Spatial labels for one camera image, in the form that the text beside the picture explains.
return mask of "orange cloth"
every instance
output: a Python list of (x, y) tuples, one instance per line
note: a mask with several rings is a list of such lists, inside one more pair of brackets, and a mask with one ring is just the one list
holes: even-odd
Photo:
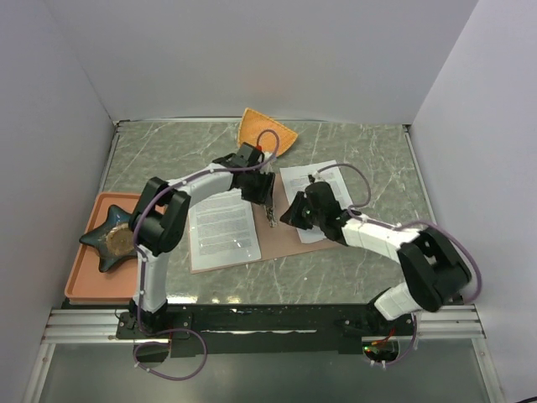
[[(266, 128), (271, 128), (279, 136), (278, 157), (287, 151), (299, 136), (283, 124), (247, 107), (244, 110), (241, 125), (238, 128), (237, 145), (240, 147), (244, 142), (256, 145), (259, 134)], [(266, 133), (261, 138), (260, 144), (263, 151), (274, 151), (276, 139), (271, 133)]]

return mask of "white paper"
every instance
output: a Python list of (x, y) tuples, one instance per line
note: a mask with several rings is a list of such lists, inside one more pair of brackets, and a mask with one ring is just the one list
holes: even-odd
[[(308, 175), (313, 174), (320, 168), (335, 163), (336, 161), (332, 160), (320, 162), (319, 164), (280, 168), (279, 173), (282, 175), (285, 195), (287, 196), (289, 204), (295, 199), (297, 191), (304, 191), (310, 184)], [(334, 192), (334, 197), (340, 202), (341, 208), (346, 208), (352, 204), (351, 196), (349, 195), (349, 191), (345, 185), (343, 176), (341, 176), (339, 168), (331, 168), (321, 172), (321, 177), (330, 184), (332, 191)], [(326, 239), (325, 234), (317, 227), (308, 230), (297, 228), (297, 231), (299, 232), (300, 241), (302, 243), (314, 243)]]
[(252, 205), (241, 199), (240, 190), (201, 201), (188, 218), (193, 273), (261, 259)]

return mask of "marble table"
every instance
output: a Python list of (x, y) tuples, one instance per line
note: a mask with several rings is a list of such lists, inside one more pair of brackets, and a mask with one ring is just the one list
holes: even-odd
[[(349, 162), (371, 182), (373, 199), (363, 211), (387, 222), (430, 218), (402, 126), (282, 122), (299, 134), (274, 165)], [(104, 185), (105, 191), (141, 192), (152, 176), (179, 178), (236, 150), (239, 122), (125, 122)], [(341, 169), (352, 199), (365, 186)], [(363, 303), (397, 285), (393, 261), (358, 248), (326, 249), (287, 258), (190, 274), (188, 237), (172, 253), (167, 293), (171, 303)]]

